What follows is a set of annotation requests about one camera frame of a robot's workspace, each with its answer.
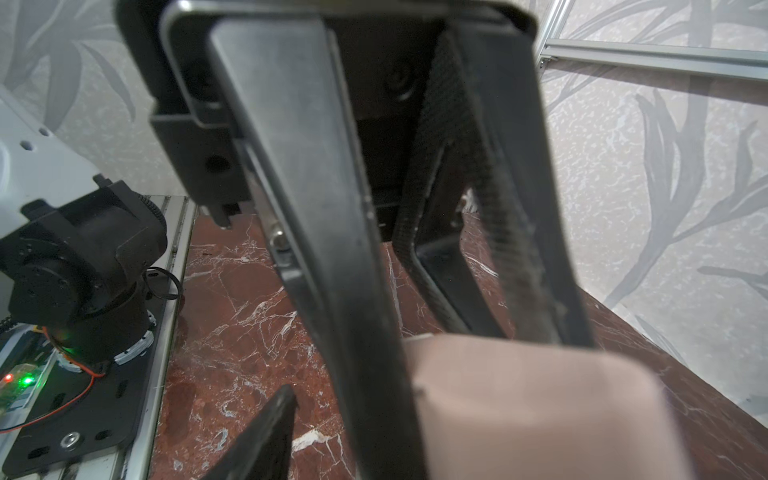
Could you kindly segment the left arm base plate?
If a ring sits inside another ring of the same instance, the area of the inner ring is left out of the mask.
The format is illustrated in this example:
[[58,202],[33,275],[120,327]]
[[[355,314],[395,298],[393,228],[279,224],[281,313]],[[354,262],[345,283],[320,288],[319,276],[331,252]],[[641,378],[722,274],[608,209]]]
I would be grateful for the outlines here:
[[158,341],[124,365],[112,365],[84,392],[90,377],[53,366],[31,408],[43,419],[3,434],[12,441],[2,473],[18,478],[132,444],[141,420]]

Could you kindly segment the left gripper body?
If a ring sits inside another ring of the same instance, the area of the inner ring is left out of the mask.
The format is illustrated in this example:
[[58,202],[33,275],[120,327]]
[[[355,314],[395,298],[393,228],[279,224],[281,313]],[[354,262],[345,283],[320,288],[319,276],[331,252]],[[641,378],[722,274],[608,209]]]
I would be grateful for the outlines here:
[[114,15],[154,133],[218,225],[256,200],[258,168],[319,208],[358,159],[384,240],[447,24],[507,27],[525,45],[538,32],[508,1],[118,1]]

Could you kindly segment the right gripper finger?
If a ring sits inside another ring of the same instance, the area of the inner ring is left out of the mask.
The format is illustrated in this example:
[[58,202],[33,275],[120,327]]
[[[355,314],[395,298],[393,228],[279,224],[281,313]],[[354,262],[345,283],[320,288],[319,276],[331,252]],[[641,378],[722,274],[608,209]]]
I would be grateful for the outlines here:
[[203,479],[287,479],[296,408],[293,388],[282,385]]

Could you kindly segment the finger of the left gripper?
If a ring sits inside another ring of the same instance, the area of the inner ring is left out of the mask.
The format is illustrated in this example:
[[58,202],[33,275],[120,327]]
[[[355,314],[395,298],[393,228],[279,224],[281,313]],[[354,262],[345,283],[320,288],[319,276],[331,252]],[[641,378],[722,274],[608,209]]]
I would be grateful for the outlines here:
[[340,51],[319,18],[227,18],[208,54],[290,246],[286,289],[364,479],[428,475]]
[[471,192],[515,337],[594,344],[562,231],[531,39],[449,23],[439,36],[392,244],[442,328],[501,338],[460,248]]

